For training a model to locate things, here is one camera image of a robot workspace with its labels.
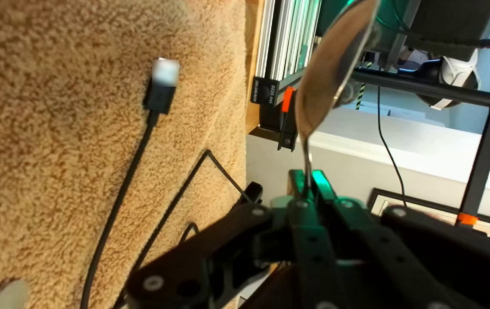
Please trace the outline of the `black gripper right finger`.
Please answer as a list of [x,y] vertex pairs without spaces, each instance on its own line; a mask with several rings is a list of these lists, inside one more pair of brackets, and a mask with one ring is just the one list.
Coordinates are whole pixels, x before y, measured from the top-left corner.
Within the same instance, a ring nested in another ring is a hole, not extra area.
[[490,238],[418,209],[387,206],[373,216],[337,195],[322,170],[311,176],[327,223],[380,271],[390,309],[490,309]]

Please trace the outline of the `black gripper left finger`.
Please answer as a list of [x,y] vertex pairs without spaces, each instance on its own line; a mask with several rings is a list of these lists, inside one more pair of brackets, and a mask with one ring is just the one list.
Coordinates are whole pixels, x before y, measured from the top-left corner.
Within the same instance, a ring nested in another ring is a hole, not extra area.
[[141,266],[126,283],[129,309],[222,309],[246,285],[265,286],[251,305],[337,309],[337,266],[320,212],[335,192],[320,170],[289,173],[279,207],[246,202]]

